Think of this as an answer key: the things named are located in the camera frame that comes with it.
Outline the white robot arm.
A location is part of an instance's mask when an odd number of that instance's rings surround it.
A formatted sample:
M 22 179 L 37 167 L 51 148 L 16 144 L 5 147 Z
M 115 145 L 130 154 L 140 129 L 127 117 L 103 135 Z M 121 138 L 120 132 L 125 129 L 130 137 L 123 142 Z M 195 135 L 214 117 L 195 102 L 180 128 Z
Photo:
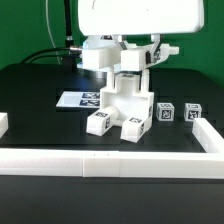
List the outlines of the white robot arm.
M 204 25 L 203 0 L 78 0 L 79 28 L 87 40 L 86 70 L 142 71 L 179 49 L 163 34 L 195 33 Z

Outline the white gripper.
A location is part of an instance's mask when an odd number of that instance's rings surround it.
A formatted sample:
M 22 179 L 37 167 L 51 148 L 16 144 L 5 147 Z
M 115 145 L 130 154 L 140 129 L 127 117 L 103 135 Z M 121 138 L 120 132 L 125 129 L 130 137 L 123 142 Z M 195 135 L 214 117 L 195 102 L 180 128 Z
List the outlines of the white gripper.
M 204 25 L 203 0 L 78 0 L 79 28 L 85 36 L 113 35 L 126 50 L 122 35 L 151 36 L 151 62 L 160 57 L 160 34 L 194 33 Z

